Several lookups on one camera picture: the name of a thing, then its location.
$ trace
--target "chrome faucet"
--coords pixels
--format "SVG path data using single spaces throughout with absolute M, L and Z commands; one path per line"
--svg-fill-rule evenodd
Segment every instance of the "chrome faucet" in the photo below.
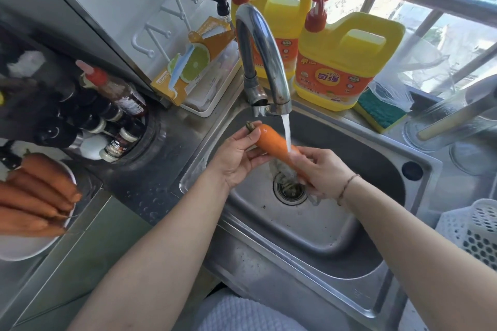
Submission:
M 249 3 L 239 6 L 236 16 L 238 45 L 245 71 L 244 89 L 254 117 L 289 114 L 292 111 L 292 100 L 285 68 L 266 20 L 257 8 Z M 251 37 L 262 57 L 273 103 L 268 102 L 266 92 L 259 84 L 252 57 Z

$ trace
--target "sponge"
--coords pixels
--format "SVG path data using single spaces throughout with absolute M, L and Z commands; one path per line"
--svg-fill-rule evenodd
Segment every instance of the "sponge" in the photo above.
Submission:
M 381 134 L 407 115 L 402 109 L 381 101 L 370 89 L 361 94 L 354 105 L 354 110 L 361 114 L 371 127 Z

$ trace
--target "water stream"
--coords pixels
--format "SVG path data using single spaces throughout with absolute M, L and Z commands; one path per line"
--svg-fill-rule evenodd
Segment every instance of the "water stream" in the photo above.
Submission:
M 281 116 L 283 120 L 283 127 L 285 127 L 285 139 L 286 139 L 286 149 L 288 152 L 292 149 L 292 141 L 290 140 L 290 118 L 289 114 L 285 114 Z

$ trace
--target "yellow bottle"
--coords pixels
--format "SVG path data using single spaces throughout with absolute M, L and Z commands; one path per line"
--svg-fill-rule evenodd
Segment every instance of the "yellow bottle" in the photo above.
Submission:
M 294 88 L 322 108 L 349 109 L 392 57 L 405 27 L 361 12 L 326 24 L 327 0 L 313 1 L 299 38 Z
M 236 22 L 236 12 L 240 4 L 248 0 L 232 0 L 231 16 Z M 267 21 L 278 45 L 287 80 L 295 74 L 299 35 L 306 15 L 311 8 L 311 0 L 250 0 Z M 259 77 L 267 78 L 262 58 L 252 43 L 255 69 Z

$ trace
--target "sink drain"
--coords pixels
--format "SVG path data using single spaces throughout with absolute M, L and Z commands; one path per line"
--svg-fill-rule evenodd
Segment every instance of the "sink drain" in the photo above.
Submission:
M 305 187 L 301 184 L 281 184 L 283 174 L 279 173 L 273 181 L 274 195 L 286 205 L 299 205 L 306 201 Z

